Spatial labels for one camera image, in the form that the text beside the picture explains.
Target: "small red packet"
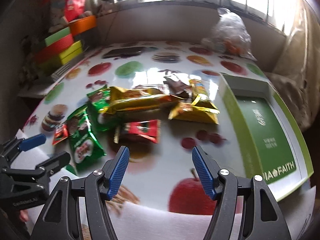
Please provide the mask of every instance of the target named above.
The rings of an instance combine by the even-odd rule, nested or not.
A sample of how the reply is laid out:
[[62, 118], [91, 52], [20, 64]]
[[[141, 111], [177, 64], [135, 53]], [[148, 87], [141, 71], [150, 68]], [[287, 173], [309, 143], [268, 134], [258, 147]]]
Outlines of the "small red packet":
[[58, 125], [54, 132], [54, 137], [52, 141], [52, 145], [56, 145], [57, 143], [63, 141], [68, 138], [68, 129], [65, 123]]
[[118, 126], [114, 136], [114, 142], [118, 143], [119, 139], [125, 138], [136, 142], [159, 142], [160, 120], [150, 120], [143, 122], [125, 123], [123, 127]]

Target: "blue gripper pad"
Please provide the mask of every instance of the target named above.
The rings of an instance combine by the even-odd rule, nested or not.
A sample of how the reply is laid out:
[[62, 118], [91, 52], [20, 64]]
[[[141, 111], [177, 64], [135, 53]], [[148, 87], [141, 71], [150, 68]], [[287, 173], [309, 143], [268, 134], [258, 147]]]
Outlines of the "blue gripper pad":
[[214, 187], [213, 187], [213, 177], [211, 176], [207, 166], [204, 163], [202, 156], [200, 155], [196, 147], [194, 147], [192, 150], [192, 161], [198, 173], [204, 192], [211, 199], [214, 199], [216, 195], [216, 191], [214, 190]]
[[129, 163], [129, 156], [129, 149], [125, 147], [110, 176], [109, 190], [107, 192], [107, 197], [110, 200], [118, 193], [125, 170], [127, 169]]
[[46, 136], [42, 133], [32, 136], [28, 139], [24, 139], [18, 146], [20, 151], [26, 152], [32, 148], [42, 145], [46, 141]]

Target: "open box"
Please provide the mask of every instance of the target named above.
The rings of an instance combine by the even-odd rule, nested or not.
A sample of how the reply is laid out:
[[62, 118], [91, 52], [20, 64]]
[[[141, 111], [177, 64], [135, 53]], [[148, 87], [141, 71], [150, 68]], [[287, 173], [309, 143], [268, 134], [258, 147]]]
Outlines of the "open box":
[[313, 174], [300, 129], [268, 82], [223, 77], [226, 86], [219, 86], [219, 93], [237, 136], [246, 176], [262, 175], [279, 201]]

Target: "gold wrapper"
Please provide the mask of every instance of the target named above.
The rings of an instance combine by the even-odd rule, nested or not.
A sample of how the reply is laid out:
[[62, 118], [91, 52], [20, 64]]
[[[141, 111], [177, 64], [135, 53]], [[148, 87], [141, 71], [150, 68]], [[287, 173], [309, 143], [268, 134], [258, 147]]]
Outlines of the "gold wrapper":
[[213, 114], [220, 113], [218, 108], [213, 103], [211, 103], [208, 93], [205, 90], [202, 82], [197, 79], [191, 79], [189, 81], [192, 90], [191, 99], [193, 100], [191, 105], [203, 111], [207, 111], [206, 109], [210, 109], [210, 112]]
[[110, 87], [110, 103], [127, 98], [139, 98], [142, 96], [150, 96], [163, 94], [160, 89], [149, 87], [144, 89], [125, 89], [121, 87]]
[[179, 102], [169, 114], [168, 119], [178, 119], [191, 122], [218, 123], [217, 115], [211, 109], [192, 106], [190, 103]]
[[135, 98], [127, 98], [113, 101], [110, 106], [103, 108], [103, 113], [114, 114], [117, 111], [132, 111], [132, 110], [149, 110], [156, 109], [166, 104], [171, 104], [182, 100], [174, 95], [149, 95]]

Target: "green snack package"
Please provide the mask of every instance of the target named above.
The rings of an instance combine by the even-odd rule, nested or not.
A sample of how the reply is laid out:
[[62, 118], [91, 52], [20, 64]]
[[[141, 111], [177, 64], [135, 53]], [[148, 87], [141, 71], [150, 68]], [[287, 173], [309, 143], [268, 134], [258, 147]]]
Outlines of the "green snack package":
[[87, 105], [81, 106], [67, 118], [69, 143], [76, 169], [90, 166], [105, 155], [102, 146], [92, 133], [92, 126], [87, 114]]
[[88, 113], [92, 120], [94, 131], [104, 132], [119, 125], [121, 122], [119, 114], [110, 115], [101, 112], [106, 106], [109, 106], [110, 89], [107, 85], [87, 94], [87, 97], [89, 99]]

